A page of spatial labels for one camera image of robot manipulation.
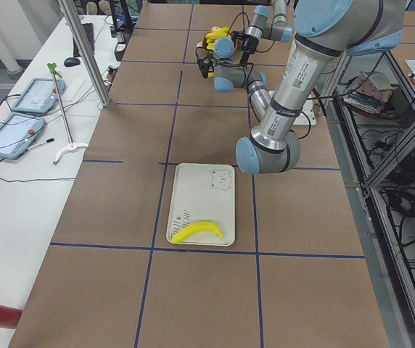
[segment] green clip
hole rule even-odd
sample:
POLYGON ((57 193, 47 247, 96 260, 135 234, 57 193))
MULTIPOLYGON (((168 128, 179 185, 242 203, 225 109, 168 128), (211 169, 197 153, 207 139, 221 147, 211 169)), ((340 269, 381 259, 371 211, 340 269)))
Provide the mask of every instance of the green clip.
POLYGON ((59 78, 62 78, 62 76, 61 76, 61 74, 59 74, 57 71, 56 71, 56 63, 48 63, 48 64, 46 64, 47 66, 48 66, 48 69, 49 69, 49 72, 51 73, 51 74, 53 74, 53 75, 58 75, 59 76, 59 78))

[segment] black keyboard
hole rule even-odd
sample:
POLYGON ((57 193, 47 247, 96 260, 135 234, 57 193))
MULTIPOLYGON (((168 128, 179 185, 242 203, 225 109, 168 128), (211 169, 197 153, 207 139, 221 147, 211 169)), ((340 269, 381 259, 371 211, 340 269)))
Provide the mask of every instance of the black keyboard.
MULTIPOLYGON (((91 47, 91 51, 94 53, 94 29, 93 29, 93 23, 83 23, 82 24, 82 27, 85 30, 86 39, 89 41, 89 44, 90 44, 90 47, 91 47)), ((75 43, 75 40, 73 40, 73 42, 74 42, 73 56, 74 57, 79 57, 80 56, 80 52, 78 51, 77 44, 75 43)))

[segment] white table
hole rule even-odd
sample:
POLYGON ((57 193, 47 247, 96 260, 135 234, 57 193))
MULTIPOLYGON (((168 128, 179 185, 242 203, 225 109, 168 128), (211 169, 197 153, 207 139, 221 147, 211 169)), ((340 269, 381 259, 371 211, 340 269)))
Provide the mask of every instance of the white table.
MULTIPOLYGON (((117 67, 114 48, 117 43, 110 36, 112 20, 104 16, 85 16, 82 22, 94 23, 95 58, 99 70, 109 65, 117 67)), ((92 86, 85 65, 64 67, 63 62, 72 56, 72 34, 63 19, 48 41, 31 62, 23 76, 9 94, 20 94, 33 78, 51 78, 46 66, 56 62, 66 86, 83 80, 71 104, 92 86)), ((77 142, 89 142, 102 108, 92 88, 86 99, 67 112, 72 135, 77 142)), ((6 103, 0 106, 0 122, 9 115, 6 103)), ((83 159, 83 149, 64 155, 53 165, 56 152, 67 144, 67 134, 60 112, 46 117, 44 132, 36 144, 54 138, 54 142, 39 146, 15 161, 0 163, 0 177, 8 180, 33 178, 74 178, 83 159)), ((70 181, 35 181, 31 183, 5 183, 0 181, 0 304, 24 308, 35 281, 46 249, 56 228, 64 204, 72 187, 70 181)), ((0 328, 0 348, 7 347, 14 330, 0 328)))

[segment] brown table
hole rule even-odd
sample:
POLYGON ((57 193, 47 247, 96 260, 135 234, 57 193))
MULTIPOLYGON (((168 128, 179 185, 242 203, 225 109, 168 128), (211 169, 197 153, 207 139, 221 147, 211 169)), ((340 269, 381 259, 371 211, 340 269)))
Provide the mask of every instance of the brown table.
MULTIPOLYGON (((246 93, 214 93, 194 58, 241 10, 144 5, 11 348, 389 346, 323 117, 295 169, 236 169, 232 246, 165 240, 176 164, 235 165, 255 125, 246 93)), ((289 49, 252 58, 271 88, 289 49)))

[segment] black mouse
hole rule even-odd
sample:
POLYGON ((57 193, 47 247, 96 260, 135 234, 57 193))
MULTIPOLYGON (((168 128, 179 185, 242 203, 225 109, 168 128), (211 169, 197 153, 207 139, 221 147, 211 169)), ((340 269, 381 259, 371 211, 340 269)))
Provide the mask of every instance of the black mouse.
POLYGON ((66 58, 64 61, 65 67, 75 67, 76 65, 79 65, 79 64, 80 64, 79 58, 75 58, 75 57, 66 58))

